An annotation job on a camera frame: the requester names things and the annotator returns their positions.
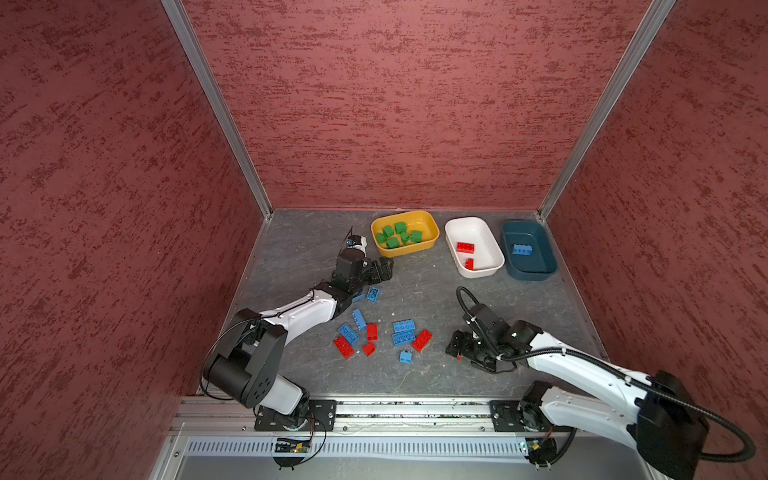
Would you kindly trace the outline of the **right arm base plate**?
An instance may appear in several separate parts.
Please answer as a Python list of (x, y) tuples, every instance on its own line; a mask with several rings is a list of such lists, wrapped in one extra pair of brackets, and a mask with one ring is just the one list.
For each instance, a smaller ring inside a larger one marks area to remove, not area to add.
[(569, 433), (570, 427), (553, 424), (543, 413), (541, 400), (492, 400), (488, 404), (496, 433)]

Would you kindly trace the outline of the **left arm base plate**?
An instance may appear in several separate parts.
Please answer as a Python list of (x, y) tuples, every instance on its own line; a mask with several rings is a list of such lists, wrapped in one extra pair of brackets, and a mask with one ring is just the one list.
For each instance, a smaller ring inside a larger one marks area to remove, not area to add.
[(313, 427), (321, 433), (334, 429), (338, 402), (336, 400), (309, 398), (301, 400), (290, 414), (259, 406), (256, 410), (256, 432), (294, 433), (310, 432)]

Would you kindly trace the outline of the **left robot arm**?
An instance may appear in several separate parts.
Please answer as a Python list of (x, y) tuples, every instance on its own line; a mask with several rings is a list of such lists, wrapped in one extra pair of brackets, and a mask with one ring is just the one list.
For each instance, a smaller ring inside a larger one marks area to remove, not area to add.
[(207, 353), (200, 386), (214, 386), (246, 408), (303, 417), (306, 390), (279, 374), (285, 347), (338, 317), (366, 287), (390, 280), (393, 271), (393, 259), (374, 260), (360, 247), (347, 247), (337, 256), (331, 278), (303, 297), (272, 310), (238, 311)]

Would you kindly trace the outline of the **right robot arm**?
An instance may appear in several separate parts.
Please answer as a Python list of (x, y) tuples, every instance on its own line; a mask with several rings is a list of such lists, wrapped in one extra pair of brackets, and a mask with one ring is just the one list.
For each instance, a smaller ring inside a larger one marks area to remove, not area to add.
[(448, 355), (486, 373), (496, 373), (502, 362), (527, 367), (577, 389), (534, 382), (513, 405), (492, 407), (501, 428), (586, 431), (635, 450), (669, 478), (694, 477), (709, 424), (689, 407), (690, 397), (676, 377), (605, 363), (527, 321), (508, 324), (485, 304), (465, 307), (463, 320), (468, 328), (454, 333)]

